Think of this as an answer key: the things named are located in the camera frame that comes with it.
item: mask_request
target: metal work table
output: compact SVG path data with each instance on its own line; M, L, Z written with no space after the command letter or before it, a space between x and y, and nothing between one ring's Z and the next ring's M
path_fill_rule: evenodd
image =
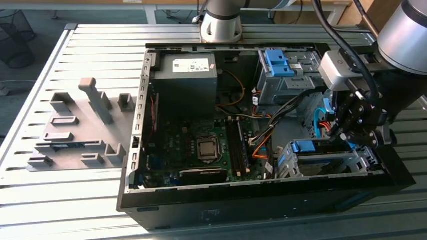
M343 36L354 46L370 43L364 35ZM251 43L335 44L319 26L248 25L244 39ZM0 148L0 236L44 240L183 235L194 239L426 239L427 112L419 102L402 112L392 126L396 150L418 184L340 214L148 233L116 211L120 168L27 171L52 114L52 94L79 91L80 78L94 77L107 95L136 96L146 43L196 42L199 30L191 25L79 25L64 31Z

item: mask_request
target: robotic end effector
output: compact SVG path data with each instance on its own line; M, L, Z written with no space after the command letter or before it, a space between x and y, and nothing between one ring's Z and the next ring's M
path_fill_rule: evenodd
M322 9L319 0L312 2ZM346 46L336 42L342 49L326 53L319 68L326 85L334 91L331 140L372 148L395 144L390 124L399 112L427 93L426 1L404 0L378 42L351 49L364 66L360 67Z

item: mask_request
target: mesh trash can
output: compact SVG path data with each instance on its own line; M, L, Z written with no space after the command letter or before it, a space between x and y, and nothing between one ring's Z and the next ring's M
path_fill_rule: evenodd
M35 62L35 55L16 26L0 23L0 60L11 69L20 69Z
M36 38L36 33L22 10L0 10L0 24L12 24L27 42Z

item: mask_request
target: gray floor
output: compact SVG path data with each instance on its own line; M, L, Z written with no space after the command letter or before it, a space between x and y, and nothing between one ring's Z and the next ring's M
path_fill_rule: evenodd
M2 138L4 138L10 132L11 126L34 87L34 83L28 81L38 80L66 25L70 23L147 24L146 13L140 10L59 11L58 20L51 19L51 11L28 10L24 11L24 14L32 29L38 34L36 39L30 42L30 47L36 56L36 62L32 66L23 69L10 69L6 64L0 62L0 82L26 80L19 82L4 82L4 85L11 92L8 96L0 96L0 144ZM168 16L162 11L156 12L156 16L159 24L179 24L179 21L188 24L196 16L196 11L183 10L178 13L172 13L172 16L178 19L168 19ZM272 24L272 20L267 18L267 12L252 11L242 13L242 22L243 24Z

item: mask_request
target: orange wire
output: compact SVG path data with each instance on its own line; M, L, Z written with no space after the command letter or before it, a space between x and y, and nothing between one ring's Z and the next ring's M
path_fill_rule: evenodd
M255 114L255 109L256 109L256 106L254 106L254 108L252 108L252 116L254 116L254 117L262 117L263 115L256 115L256 114Z
M260 145L258 146L258 148L252 154L252 158L256 158L256 156L260 156L260 155L258 155L258 152L262 149L263 145L266 144L267 140L271 138L272 134L274 134L274 132L271 132L270 135L266 137L264 141L262 141Z
M232 76L232 78L238 81L238 83L239 83L239 85L240 85L240 87L242 87L242 96L240 96L240 98L239 98L238 101L235 101L235 102L232 102L232 103L226 103L226 104L218 104L218 105L216 105L218 107L230 107L230 106L234 106L234 105L236 105L238 103L240 103L242 100L246 98L246 87L243 86L243 83L242 83L240 79L236 77L236 75L234 75L234 74L232 74L230 71L227 71L227 70L223 70L223 72L224 72L224 73L228 73L228 74Z
M320 122L319 125L322 125L328 132L331 131L331 126L327 123Z

